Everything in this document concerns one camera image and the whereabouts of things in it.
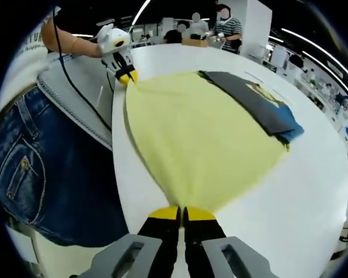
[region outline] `yellow cloth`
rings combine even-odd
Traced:
[[[172,205],[215,212],[286,151],[195,72],[129,82],[126,111],[137,149]]]

